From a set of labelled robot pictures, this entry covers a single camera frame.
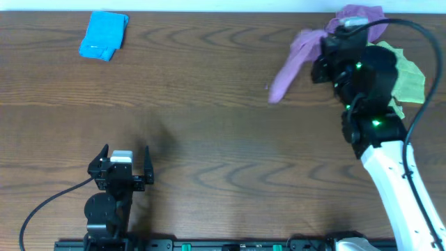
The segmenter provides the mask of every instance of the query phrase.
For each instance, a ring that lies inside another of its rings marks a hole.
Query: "wooden table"
[[[155,185],[135,193],[130,229],[177,238],[288,238],[356,229],[392,237],[380,197],[341,133],[341,104],[313,85],[307,64],[285,99],[271,83],[301,29],[333,14],[127,13],[110,62],[78,47],[90,13],[0,14],[0,250],[17,250],[25,217],[89,176],[105,143],[136,154],[151,147]],[[390,15],[446,39],[444,15]],[[383,38],[433,75],[416,32]],[[446,216],[446,85],[413,135],[417,163]],[[411,119],[418,105],[406,105]],[[51,250],[86,233],[93,183],[51,202],[26,229],[27,250]]]

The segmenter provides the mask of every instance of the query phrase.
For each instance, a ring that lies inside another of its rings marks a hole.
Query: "pink cloth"
[[[285,95],[291,82],[299,73],[302,64],[306,61],[315,61],[321,55],[321,38],[329,33],[334,33],[339,21],[345,17],[367,17],[369,22],[385,19],[381,6],[367,7],[349,4],[336,13],[336,17],[330,20],[325,31],[302,30],[291,44],[290,55],[284,67],[279,71],[270,87],[268,102],[277,103]],[[387,28],[386,24],[373,26],[369,29],[369,42],[373,42],[381,36]]]
[[[347,6],[343,7],[341,11],[336,13],[336,17],[330,20],[325,30],[329,33],[334,33],[336,27],[341,24],[340,20],[345,17],[367,17],[369,22],[385,19],[383,8],[381,6],[366,7],[348,4]],[[369,29],[369,42],[373,42],[378,39],[381,34],[384,33],[385,28],[387,28],[387,24],[379,24],[371,27]]]

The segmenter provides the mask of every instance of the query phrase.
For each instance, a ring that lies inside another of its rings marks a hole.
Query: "green cloth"
[[[403,49],[393,48],[385,41],[381,41],[376,45],[394,52],[397,57],[398,79],[392,91],[394,99],[390,101],[389,106],[403,119],[403,108],[396,104],[395,99],[399,102],[422,104],[424,102],[424,81],[426,78],[415,63],[405,58]]]

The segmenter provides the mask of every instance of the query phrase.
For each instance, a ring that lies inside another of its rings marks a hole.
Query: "cable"
[[[83,185],[87,184],[88,182],[92,181],[92,178],[87,179],[86,181],[79,183],[75,186],[73,186],[72,188],[68,188],[67,190],[64,190],[58,194],[55,194],[53,196],[51,196],[50,198],[46,199],[44,202],[40,203],[40,205],[38,205],[26,218],[26,220],[23,222],[22,228],[20,229],[20,234],[19,234],[19,246],[20,246],[20,250],[21,251],[25,251],[25,246],[23,244],[23,235],[25,234],[25,229],[26,226],[28,225],[29,220],[37,213],[37,211],[39,211],[44,205],[48,204],[48,202],[52,201],[53,199],[56,199],[57,197],[64,195],[67,192],[71,192],[77,188],[82,187]]]
[[[353,114],[353,110],[355,109],[356,102],[359,101],[359,99],[361,99],[361,98],[365,98],[365,94],[363,94],[363,93],[356,94],[356,96],[354,97],[353,101],[350,104],[350,108],[348,108],[347,121],[349,123],[351,121],[351,115]]]
[[[90,234],[86,233],[84,235],[84,239],[82,240],[82,242],[84,243],[84,251],[90,250],[91,242],[89,242],[89,237],[90,237]]]
[[[437,66],[436,66],[435,77],[433,79],[433,84],[432,84],[431,90],[427,94],[426,100],[424,101],[424,103],[420,107],[420,109],[418,110],[417,114],[415,115],[415,118],[412,120],[412,123],[409,126],[406,138],[404,139],[402,157],[403,157],[403,166],[404,166],[404,171],[405,171],[405,174],[403,177],[406,176],[408,179],[410,188],[412,189],[413,195],[414,195],[415,200],[417,201],[417,204],[422,212],[424,220],[426,220],[426,224],[429,228],[429,231],[431,232],[431,234],[433,236],[433,240],[435,241],[438,249],[440,251],[444,251],[445,249],[443,247],[443,244],[441,243],[441,239],[438,237],[437,232],[435,231],[435,229],[433,227],[432,221],[429,218],[429,216],[427,215],[426,209],[423,206],[420,195],[417,192],[417,188],[415,187],[415,184],[413,183],[412,171],[409,169],[409,166],[407,163],[407,146],[409,145],[410,136],[412,136],[415,126],[420,121],[424,111],[426,110],[427,106],[431,102],[432,97],[435,94],[435,92],[437,91],[438,84],[440,82],[442,69],[443,69],[443,56],[441,53],[441,48],[440,48],[440,45],[438,44],[438,41],[433,36],[433,34],[430,31],[428,31],[427,29],[423,28],[423,26],[416,24],[414,22],[408,21],[408,20],[400,20],[400,19],[393,19],[393,18],[371,22],[371,23],[365,24],[364,26],[361,26],[351,32],[339,34],[337,36],[349,37],[349,36],[352,36],[352,35],[355,35],[355,34],[361,32],[361,31],[364,31],[365,29],[368,29],[372,26],[375,26],[377,24],[400,24],[400,25],[404,25],[404,26],[409,26],[409,27],[419,31],[425,38],[427,38],[427,40],[431,43],[433,51],[435,52]]]

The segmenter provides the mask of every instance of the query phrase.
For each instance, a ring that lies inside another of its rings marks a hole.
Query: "green led light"
[[[371,123],[372,123],[374,126],[379,126],[379,125],[381,124],[381,122],[380,122],[380,121],[377,121],[377,120],[371,121]]]

